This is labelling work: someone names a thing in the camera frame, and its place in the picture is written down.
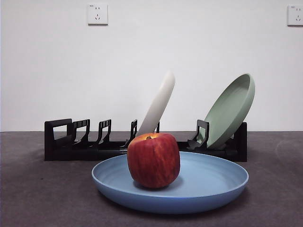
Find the plate rim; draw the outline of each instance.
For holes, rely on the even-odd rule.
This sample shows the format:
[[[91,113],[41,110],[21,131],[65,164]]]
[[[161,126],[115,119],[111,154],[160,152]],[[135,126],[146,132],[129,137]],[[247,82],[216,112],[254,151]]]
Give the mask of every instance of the plate rim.
[[[230,121],[230,124],[228,125],[228,127],[222,131],[221,135],[214,141],[212,141],[212,143],[210,144],[208,140],[207,142],[207,148],[209,149],[216,149],[216,148],[219,148],[220,146],[222,146],[225,142],[222,142],[228,138],[230,138],[235,132],[236,130],[240,127],[241,123],[245,120],[248,112],[250,111],[250,108],[252,106],[252,103],[253,103],[253,100],[254,100],[254,97],[255,97],[255,92],[256,92],[256,85],[255,85],[255,81],[253,79],[253,77],[251,76],[251,74],[249,73],[244,73],[240,76],[238,76],[236,79],[234,79],[225,89],[224,91],[219,95],[219,97],[216,99],[216,101],[214,102],[214,104],[211,106],[211,108],[209,109],[206,117],[205,117],[205,121],[207,121],[207,118],[209,116],[209,113],[210,111],[213,109],[213,107],[215,106],[215,104],[217,103],[217,101],[222,97],[223,93],[228,90],[228,88],[233,84],[235,83],[237,80],[241,79],[242,77],[245,77],[245,76],[248,76],[249,79],[250,79],[250,84],[249,84],[249,88],[247,90],[247,93],[246,93],[246,96],[245,96],[245,99],[243,101],[243,104],[242,106],[238,109],[238,112],[237,114],[235,115],[235,117]]]
[[[103,183],[101,182],[98,178],[95,177],[94,175],[94,170],[99,166],[101,165],[102,163],[104,162],[107,162],[111,159],[114,159],[114,158],[118,158],[118,157],[123,157],[123,156],[127,156],[126,154],[125,155],[120,155],[120,156],[116,156],[116,157],[112,157],[112,158],[109,158],[109,159],[106,159],[106,160],[103,160],[102,162],[99,162],[98,164],[96,164],[92,170],[91,170],[91,175],[92,175],[92,178],[94,179],[95,182],[98,182],[99,184],[101,184],[102,186],[104,187],[107,187],[107,188],[110,188],[111,190],[115,190],[115,191],[118,191],[118,192],[123,192],[123,193],[127,193],[127,194],[131,194],[131,195],[135,195],[135,196],[146,196],[146,197],[153,197],[153,198],[166,198],[166,199],[176,199],[176,198],[180,198],[180,199],[194,199],[194,198],[205,198],[205,197],[211,197],[211,196],[217,196],[217,195],[222,195],[222,194],[226,194],[226,193],[229,193],[229,192],[232,192],[232,191],[235,191],[243,186],[245,186],[249,180],[249,174],[247,172],[247,170],[240,166],[239,164],[235,163],[235,162],[232,162],[230,160],[227,160],[227,159],[224,159],[224,158],[220,158],[220,157],[215,157],[215,156],[211,156],[211,155],[206,155],[206,154],[200,154],[200,153],[193,153],[193,152],[186,152],[186,151],[180,151],[180,153],[182,154],[188,154],[188,155],[202,155],[202,156],[207,156],[207,157],[210,157],[210,158],[218,158],[218,159],[221,159],[223,161],[226,161],[228,163],[232,163],[233,165],[236,165],[238,167],[240,167],[240,169],[242,169],[245,174],[246,174],[246,179],[243,183],[225,191],[225,192],[221,192],[221,193],[215,193],[215,194],[209,194],[209,195],[201,195],[201,196],[167,196],[167,195],[148,195],[148,194],[143,194],[143,193],[140,193],[140,192],[132,192],[132,191],[128,191],[128,190],[124,190],[124,189],[120,189],[120,188],[116,188],[116,187],[113,187],[111,185],[108,185],[106,183]]]

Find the gray carpet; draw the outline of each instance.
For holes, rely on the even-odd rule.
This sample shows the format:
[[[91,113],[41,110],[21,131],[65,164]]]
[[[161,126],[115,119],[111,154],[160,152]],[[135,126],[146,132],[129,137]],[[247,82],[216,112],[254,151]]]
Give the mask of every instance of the gray carpet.
[[[112,133],[117,140],[127,133]],[[178,132],[178,140],[194,132]],[[230,204],[191,215],[156,215],[124,208],[98,192],[98,161],[44,159],[43,132],[1,133],[1,227],[247,226],[303,224],[303,132],[249,132],[250,175]]]

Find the green plate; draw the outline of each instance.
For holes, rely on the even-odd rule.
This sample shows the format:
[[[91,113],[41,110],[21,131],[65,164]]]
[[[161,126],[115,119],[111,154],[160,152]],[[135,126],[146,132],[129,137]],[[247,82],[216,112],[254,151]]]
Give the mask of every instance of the green plate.
[[[208,112],[209,122],[207,148],[220,148],[240,127],[255,96],[255,82],[250,74],[236,78],[220,95]],[[204,129],[200,128],[197,142],[201,142]]]

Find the blue plate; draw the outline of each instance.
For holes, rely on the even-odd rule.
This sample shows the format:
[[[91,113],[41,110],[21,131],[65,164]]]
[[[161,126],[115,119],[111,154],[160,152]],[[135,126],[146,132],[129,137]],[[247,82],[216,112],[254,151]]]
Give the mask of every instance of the blue plate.
[[[135,210],[186,214],[212,210],[236,199],[249,175],[240,165],[209,155],[180,152],[179,176],[169,186],[150,190],[135,182],[126,155],[100,162],[92,169],[99,191]]]

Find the white plate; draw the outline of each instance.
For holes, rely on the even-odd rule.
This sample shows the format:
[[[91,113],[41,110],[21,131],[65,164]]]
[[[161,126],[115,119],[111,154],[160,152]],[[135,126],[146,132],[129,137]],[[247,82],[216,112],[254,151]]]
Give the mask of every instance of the white plate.
[[[168,71],[163,79],[160,89],[140,126],[136,136],[154,132],[169,102],[172,90],[175,86],[175,76]]]

